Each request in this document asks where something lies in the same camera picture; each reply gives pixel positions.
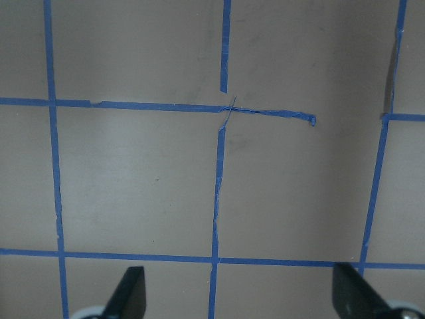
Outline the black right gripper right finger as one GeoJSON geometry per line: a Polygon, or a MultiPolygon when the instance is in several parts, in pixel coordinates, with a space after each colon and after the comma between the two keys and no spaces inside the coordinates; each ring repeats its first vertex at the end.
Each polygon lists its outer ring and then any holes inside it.
{"type": "Polygon", "coordinates": [[[335,263],[332,305],[344,319],[398,318],[391,308],[349,263],[335,263]]]}

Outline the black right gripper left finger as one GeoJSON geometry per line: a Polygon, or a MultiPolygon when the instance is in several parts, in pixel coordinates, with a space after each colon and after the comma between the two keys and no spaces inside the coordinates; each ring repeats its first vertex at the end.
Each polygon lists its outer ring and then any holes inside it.
{"type": "Polygon", "coordinates": [[[147,308],[143,266],[131,266],[124,273],[103,311],[103,318],[142,319],[147,308]]]}

